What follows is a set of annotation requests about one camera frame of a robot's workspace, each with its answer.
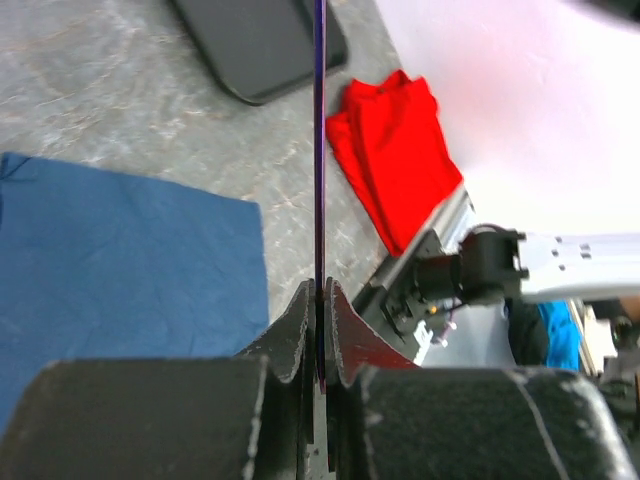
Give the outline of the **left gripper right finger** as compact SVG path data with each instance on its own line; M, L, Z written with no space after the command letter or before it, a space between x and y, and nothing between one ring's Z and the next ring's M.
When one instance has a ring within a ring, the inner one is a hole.
M340 479L631 479L597 387L546 368L421 368L325 287L329 464Z

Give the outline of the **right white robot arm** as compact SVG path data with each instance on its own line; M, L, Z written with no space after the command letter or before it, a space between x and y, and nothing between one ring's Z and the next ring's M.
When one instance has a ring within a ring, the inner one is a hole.
M424 300L456 298L464 305L634 295L639 235L551 235L481 224L456 253L416 261L410 279L410 290Z

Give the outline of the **blue paper napkin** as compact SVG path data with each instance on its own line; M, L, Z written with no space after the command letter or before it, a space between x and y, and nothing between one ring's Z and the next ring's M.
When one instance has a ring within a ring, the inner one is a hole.
M269 323L259 206L1 157L1 418L55 360L230 356Z

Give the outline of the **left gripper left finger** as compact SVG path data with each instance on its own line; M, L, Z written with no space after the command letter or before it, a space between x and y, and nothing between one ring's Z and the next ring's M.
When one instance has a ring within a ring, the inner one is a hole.
M301 479L313 440L314 287L231 357L59 361L1 441L5 479Z

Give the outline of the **purple metal fork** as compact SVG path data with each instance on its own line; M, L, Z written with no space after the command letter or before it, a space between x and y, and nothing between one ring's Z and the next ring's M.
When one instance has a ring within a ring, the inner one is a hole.
M315 0L314 32L314 286L316 313L316 369L322 393L326 390L325 359L325 77L326 77L326 7L324 0Z

